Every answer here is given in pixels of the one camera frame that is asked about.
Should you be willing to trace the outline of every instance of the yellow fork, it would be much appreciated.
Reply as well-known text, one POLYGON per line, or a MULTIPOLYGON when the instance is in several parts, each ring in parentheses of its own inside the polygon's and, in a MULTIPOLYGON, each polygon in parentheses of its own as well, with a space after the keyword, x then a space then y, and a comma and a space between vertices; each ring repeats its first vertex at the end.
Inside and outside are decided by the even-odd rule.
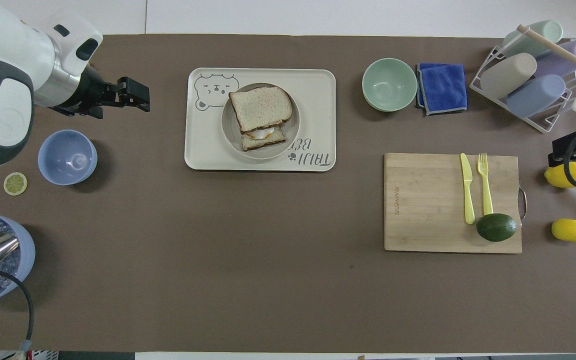
POLYGON ((484 215, 493 214, 490 185, 488 182, 488 155, 485 152, 479 154, 477 160, 477 172, 481 175, 483 180, 484 215))

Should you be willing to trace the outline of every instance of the green avocado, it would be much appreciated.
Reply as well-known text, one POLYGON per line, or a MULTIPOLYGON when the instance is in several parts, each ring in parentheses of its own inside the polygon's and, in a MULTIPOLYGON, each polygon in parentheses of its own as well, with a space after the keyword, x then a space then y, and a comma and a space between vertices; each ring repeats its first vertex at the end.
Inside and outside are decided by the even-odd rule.
POLYGON ((489 242, 502 242, 517 231, 517 221, 507 214, 487 214, 477 220, 477 232, 489 242))

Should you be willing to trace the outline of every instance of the lemon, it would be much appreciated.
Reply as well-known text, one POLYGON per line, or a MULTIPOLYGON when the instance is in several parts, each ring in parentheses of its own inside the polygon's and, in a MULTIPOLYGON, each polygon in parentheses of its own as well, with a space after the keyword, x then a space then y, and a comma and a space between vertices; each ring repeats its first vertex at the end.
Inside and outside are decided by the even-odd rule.
MULTIPOLYGON (((546 180, 550 185, 553 187, 558 188, 573 188, 575 187, 571 184, 568 179, 566 178, 566 174, 564 173, 564 165, 558 165, 555 167, 548 167, 546 169, 546 173, 543 174, 546 177, 546 180)), ((570 175, 576 181, 576 162, 570 162, 570 175)))
POLYGON ((560 218, 552 223, 550 230, 557 239, 576 243, 576 219, 560 218))
POLYGON ((26 191, 28 179, 23 173, 13 172, 4 180, 4 190, 12 196, 18 196, 26 191))
POLYGON ((487 214, 477 220, 477 233, 489 242, 502 242, 517 232, 517 221, 507 214, 487 214))

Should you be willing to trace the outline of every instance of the wooden cutting board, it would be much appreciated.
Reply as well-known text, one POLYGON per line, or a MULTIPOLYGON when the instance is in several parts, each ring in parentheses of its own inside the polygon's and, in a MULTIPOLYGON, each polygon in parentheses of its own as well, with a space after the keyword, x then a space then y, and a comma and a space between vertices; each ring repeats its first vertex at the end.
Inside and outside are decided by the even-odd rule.
MULTIPOLYGON (((475 217, 483 216, 478 155, 467 155, 475 217)), ((519 169, 514 156, 488 157, 490 193, 496 213, 517 224, 519 169)), ((480 237, 464 218, 464 183, 460 156, 436 153, 386 153, 384 158, 384 246, 390 251, 441 253, 522 252, 521 226, 500 242, 480 237)))

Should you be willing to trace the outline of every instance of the green bowl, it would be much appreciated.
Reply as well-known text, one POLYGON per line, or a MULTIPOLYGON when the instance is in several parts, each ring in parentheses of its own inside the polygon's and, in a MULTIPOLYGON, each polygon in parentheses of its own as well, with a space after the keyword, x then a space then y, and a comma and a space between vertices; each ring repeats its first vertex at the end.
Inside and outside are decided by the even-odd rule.
POLYGON ((382 112, 404 109, 417 95, 417 77, 400 59, 387 57, 370 64, 361 79, 363 97, 382 112))

